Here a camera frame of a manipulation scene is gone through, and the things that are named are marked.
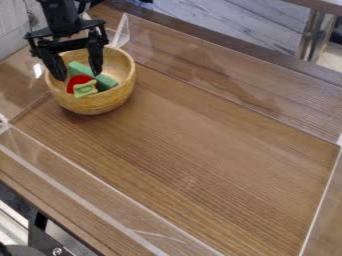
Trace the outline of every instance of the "bowl rim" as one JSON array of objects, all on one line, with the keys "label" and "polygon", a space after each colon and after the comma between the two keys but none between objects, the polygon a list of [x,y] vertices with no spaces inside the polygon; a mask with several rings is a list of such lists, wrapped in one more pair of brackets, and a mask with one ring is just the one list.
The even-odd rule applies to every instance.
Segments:
[{"label": "bowl rim", "polygon": [[[56,87],[56,86],[53,85],[53,83],[50,82],[50,79],[49,79],[50,72],[49,72],[48,69],[45,69],[45,71],[44,71],[44,73],[45,73],[45,74],[44,74],[44,78],[45,78],[45,82],[46,82],[46,84],[48,84],[48,87],[53,88],[53,90],[56,90],[58,93],[61,93],[65,97],[69,97],[69,96],[70,96],[72,99],[76,99],[76,100],[94,98],[94,97],[102,96],[104,94],[109,94],[109,93],[112,93],[115,90],[120,89],[120,88],[124,86],[124,84],[127,83],[127,81],[133,78],[133,74],[135,74],[135,61],[133,61],[133,58],[131,57],[131,55],[129,55],[123,49],[120,49],[120,48],[112,48],[112,47],[108,47],[108,46],[104,46],[104,48],[106,48],[106,49],[109,49],[109,50],[113,50],[113,51],[119,51],[119,52],[127,57],[127,59],[128,59],[128,61],[129,61],[131,69],[129,69],[127,78],[121,81],[121,83],[119,83],[117,86],[115,86],[113,88],[110,88],[110,89],[106,90],[106,91],[98,92],[98,93],[96,93],[96,94],[86,95],[86,96],[84,96],[84,97],[76,99],[76,98],[73,97],[73,94],[68,93],[66,91],[61,90],[58,87]],[[62,53],[60,54],[60,56],[68,54],[69,52],[70,52],[70,51],[62,52]]]}]

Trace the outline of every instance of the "green block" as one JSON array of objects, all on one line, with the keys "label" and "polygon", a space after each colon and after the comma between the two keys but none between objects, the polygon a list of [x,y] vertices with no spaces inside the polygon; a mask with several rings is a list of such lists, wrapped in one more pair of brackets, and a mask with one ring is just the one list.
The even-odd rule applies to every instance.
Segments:
[{"label": "green block", "polygon": [[93,76],[90,68],[78,63],[77,61],[72,61],[68,63],[68,70],[70,76],[86,75],[93,77],[97,81],[100,92],[109,90],[119,84],[116,80],[102,74]]},{"label": "green block", "polygon": [[96,81],[90,80],[85,84],[77,84],[73,87],[73,96],[74,98],[81,98],[86,95],[97,93],[97,89],[94,88]]}]

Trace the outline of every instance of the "wooden bowl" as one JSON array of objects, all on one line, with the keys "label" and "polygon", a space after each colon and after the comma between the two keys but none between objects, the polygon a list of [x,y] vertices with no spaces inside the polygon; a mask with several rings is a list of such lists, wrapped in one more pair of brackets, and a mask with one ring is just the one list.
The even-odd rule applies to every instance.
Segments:
[{"label": "wooden bowl", "polygon": [[[102,56],[101,74],[112,77],[119,85],[82,98],[74,98],[73,94],[66,93],[69,75],[62,82],[56,80],[48,71],[45,72],[45,81],[56,101],[65,109],[82,115],[97,115],[113,110],[124,103],[133,90],[136,73],[132,57],[121,49],[106,47],[104,47]],[[66,52],[61,58],[65,64],[77,61],[86,66],[89,65],[85,49]]]}]

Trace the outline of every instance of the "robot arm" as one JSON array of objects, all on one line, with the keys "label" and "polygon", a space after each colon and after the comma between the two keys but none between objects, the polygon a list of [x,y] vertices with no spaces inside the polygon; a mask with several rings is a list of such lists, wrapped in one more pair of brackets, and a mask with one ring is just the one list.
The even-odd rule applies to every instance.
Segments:
[{"label": "robot arm", "polygon": [[[89,0],[80,2],[78,12],[84,11],[84,5]],[[64,81],[66,67],[58,53],[86,48],[88,61],[94,75],[101,73],[102,47],[108,44],[102,20],[82,20],[74,6],[74,0],[37,0],[41,4],[48,27],[26,33],[25,39],[30,45],[33,57],[38,57],[53,77]],[[60,41],[62,37],[70,37],[82,30],[88,30],[88,37],[68,41]]]}]

